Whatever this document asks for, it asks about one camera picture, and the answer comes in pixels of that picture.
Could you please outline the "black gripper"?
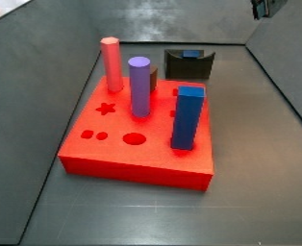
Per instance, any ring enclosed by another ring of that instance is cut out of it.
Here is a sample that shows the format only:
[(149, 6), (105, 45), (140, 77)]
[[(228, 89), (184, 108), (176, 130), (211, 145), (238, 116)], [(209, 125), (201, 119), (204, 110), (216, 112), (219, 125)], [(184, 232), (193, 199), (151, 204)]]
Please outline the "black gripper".
[(259, 20), (263, 17), (272, 17), (287, 0), (251, 0), (252, 17)]

